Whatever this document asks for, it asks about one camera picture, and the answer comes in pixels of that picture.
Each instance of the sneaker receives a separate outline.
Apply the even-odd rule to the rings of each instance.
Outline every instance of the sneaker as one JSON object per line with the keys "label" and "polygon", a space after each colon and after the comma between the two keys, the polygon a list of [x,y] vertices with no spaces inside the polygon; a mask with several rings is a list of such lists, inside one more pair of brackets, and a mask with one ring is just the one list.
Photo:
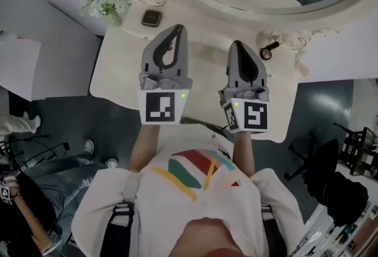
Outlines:
{"label": "sneaker", "polygon": [[37,130],[41,126],[41,117],[37,115],[34,119],[34,128]]}
{"label": "sneaker", "polygon": [[107,165],[109,169],[114,169],[118,166],[118,160],[116,160],[115,158],[111,158],[107,160],[105,164]]}
{"label": "sneaker", "polygon": [[93,141],[91,141],[90,139],[88,139],[85,142],[84,151],[88,152],[88,153],[91,153],[93,155],[93,151],[94,150],[95,150],[95,143]]}

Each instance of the small round object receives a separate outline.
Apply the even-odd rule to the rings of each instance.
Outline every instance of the small round object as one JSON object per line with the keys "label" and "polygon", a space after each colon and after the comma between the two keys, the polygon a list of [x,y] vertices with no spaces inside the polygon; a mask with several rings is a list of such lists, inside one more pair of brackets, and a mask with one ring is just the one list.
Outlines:
{"label": "small round object", "polygon": [[260,57],[263,61],[268,61],[272,58],[272,52],[267,48],[260,50]]}

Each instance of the mirror frame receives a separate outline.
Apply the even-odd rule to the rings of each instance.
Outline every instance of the mirror frame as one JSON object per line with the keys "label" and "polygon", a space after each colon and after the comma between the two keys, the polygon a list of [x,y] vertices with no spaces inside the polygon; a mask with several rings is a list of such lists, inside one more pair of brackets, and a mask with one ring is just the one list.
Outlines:
{"label": "mirror frame", "polygon": [[335,27],[358,19],[378,8],[378,0],[324,0],[292,8],[261,8],[245,11],[217,0],[180,0],[202,14],[243,27],[303,30]]}

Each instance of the person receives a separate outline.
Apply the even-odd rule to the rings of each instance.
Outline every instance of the person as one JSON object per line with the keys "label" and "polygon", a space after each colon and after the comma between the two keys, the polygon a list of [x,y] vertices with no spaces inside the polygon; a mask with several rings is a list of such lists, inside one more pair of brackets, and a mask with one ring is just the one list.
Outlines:
{"label": "person", "polygon": [[90,185],[97,170],[117,166],[113,158],[105,164],[94,162],[94,148],[87,140],[82,154],[42,162],[16,177],[3,172],[12,205],[0,201],[0,240],[6,241],[10,257],[37,257],[54,246],[64,207]]}
{"label": "person", "polygon": [[249,134],[236,134],[232,144],[203,125],[142,125],[129,169],[98,171],[75,214],[73,236],[86,256],[100,256],[99,239],[133,174],[141,176],[134,255],[267,257],[263,204],[272,209],[288,254],[304,234],[295,197],[272,169],[255,171]]}
{"label": "person", "polygon": [[29,119],[29,114],[24,112],[24,116],[19,118],[13,115],[0,115],[0,138],[13,132],[36,133],[41,126],[41,117],[37,115],[34,119]]}

